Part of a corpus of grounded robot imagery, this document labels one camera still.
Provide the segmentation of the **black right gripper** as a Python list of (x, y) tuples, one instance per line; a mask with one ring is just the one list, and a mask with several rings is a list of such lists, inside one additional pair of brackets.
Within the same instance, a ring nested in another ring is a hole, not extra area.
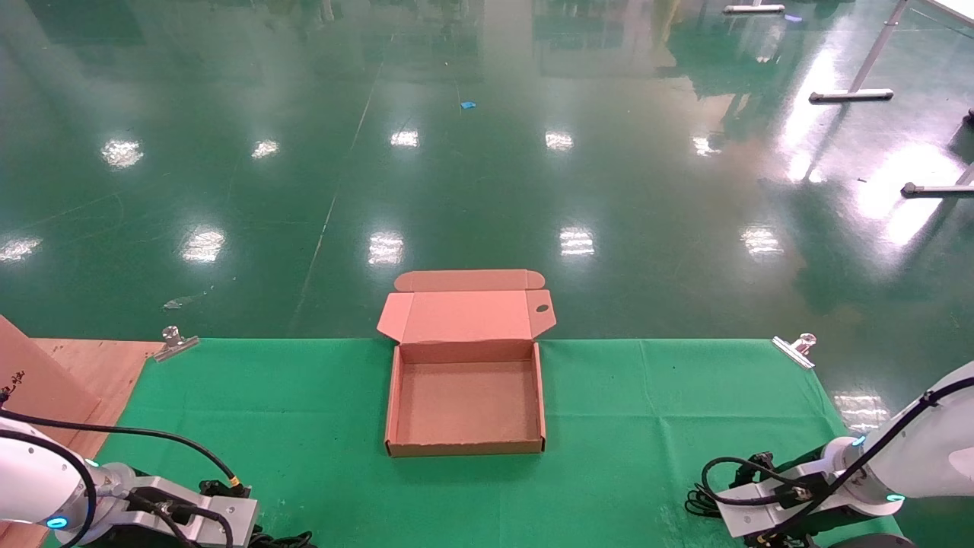
[(843, 539), (832, 548), (906, 548), (906, 538), (900, 534), (874, 533)]

